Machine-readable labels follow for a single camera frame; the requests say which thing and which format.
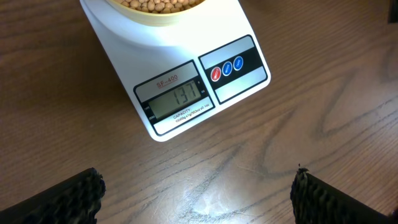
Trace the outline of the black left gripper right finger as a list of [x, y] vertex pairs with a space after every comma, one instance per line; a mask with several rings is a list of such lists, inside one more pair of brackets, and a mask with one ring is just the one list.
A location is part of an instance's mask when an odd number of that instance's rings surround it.
[[299, 168], [290, 200], [296, 224], [394, 224], [397, 211], [383, 215]]

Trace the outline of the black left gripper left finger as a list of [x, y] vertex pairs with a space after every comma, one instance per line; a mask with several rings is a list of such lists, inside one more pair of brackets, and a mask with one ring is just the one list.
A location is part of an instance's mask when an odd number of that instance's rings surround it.
[[105, 191], [103, 176], [89, 168], [2, 210], [1, 223], [96, 224]]

